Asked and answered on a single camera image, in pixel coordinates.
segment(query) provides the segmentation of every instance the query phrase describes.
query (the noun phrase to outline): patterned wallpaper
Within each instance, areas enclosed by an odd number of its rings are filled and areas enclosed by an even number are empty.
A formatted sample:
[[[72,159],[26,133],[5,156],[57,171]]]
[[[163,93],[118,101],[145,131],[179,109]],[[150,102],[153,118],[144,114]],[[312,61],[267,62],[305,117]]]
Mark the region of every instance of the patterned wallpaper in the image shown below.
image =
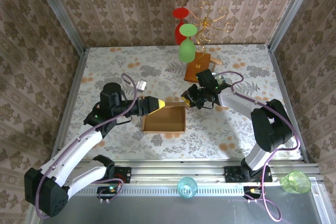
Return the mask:
[[[49,158],[78,56],[46,0],[0,0],[0,223],[23,223],[23,175]]]
[[[229,8],[227,20],[235,24],[231,33],[216,31],[211,44],[266,43],[274,33],[290,0],[61,0],[86,47],[175,45],[178,20],[172,11],[187,7],[201,14],[202,1],[217,9]],[[195,18],[188,17],[188,22]],[[218,21],[222,28],[226,20]]]
[[[304,0],[276,57],[308,154],[336,210],[336,0]]]

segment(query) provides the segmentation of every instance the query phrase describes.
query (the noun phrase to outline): green wine glass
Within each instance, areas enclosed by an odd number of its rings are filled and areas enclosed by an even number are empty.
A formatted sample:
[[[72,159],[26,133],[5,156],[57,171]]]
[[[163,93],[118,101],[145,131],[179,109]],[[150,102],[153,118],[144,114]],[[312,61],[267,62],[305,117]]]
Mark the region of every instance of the green wine glass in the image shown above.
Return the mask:
[[[189,37],[197,33],[197,27],[193,24],[184,24],[180,27],[180,33],[186,37],[180,44],[179,59],[182,62],[189,63],[195,59],[196,47]]]

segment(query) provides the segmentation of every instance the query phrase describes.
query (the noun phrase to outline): blue glass cup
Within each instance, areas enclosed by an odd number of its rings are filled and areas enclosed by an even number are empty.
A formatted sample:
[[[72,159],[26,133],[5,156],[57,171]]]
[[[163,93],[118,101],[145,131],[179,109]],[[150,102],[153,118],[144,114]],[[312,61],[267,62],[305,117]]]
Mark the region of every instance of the blue glass cup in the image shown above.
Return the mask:
[[[190,177],[184,177],[179,181],[177,191],[185,199],[192,198],[197,193],[197,183]]]

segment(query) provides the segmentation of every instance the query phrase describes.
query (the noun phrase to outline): green glass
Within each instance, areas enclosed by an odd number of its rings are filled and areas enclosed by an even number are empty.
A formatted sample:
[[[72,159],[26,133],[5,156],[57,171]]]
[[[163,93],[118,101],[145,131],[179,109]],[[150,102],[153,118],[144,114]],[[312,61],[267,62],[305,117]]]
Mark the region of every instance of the green glass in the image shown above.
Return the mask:
[[[305,194],[311,188],[310,179],[306,174],[295,170],[282,178],[280,181],[282,188],[290,194]]]
[[[186,39],[180,44],[179,59],[185,63],[192,62],[195,59],[196,46],[189,37],[197,33],[197,27],[193,24],[184,24],[180,27],[180,33],[186,36]]]

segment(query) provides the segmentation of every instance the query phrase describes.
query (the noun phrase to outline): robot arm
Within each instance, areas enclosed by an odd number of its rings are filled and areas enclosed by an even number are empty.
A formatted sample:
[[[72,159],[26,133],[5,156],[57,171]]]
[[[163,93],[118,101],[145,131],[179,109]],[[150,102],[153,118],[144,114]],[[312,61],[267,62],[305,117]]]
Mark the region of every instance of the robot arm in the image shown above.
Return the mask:
[[[244,96],[255,102],[244,99],[237,95],[239,92],[232,91],[231,85],[227,83],[219,85],[209,69],[196,74],[196,76],[201,87],[198,88],[193,84],[181,95],[188,106],[201,109],[208,101],[220,106],[227,106],[252,121],[257,143],[247,157],[242,160],[240,168],[244,180],[249,181],[260,172],[272,152],[292,137],[291,129],[280,118],[257,104],[257,101],[265,104],[289,121],[281,102],[276,99],[265,102],[247,95]]]
[[[114,162],[101,155],[95,157],[85,169],[74,172],[73,170],[82,158],[118,125],[117,119],[92,130],[82,138],[80,136],[93,126],[126,111],[132,101],[122,100],[122,97],[125,98],[125,95],[119,84],[106,84],[100,93],[100,102],[88,114],[76,136],[39,170],[31,168],[26,172],[25,198],[28,202],[35,205],[35,199],[38,197],[39,206],[36,207],[53,217],[63,210],[68,200],[79,190],[97,180],[114,177]],[[154,97],[137,98],[125,116],[148,115],[164,106],[163,101]]]

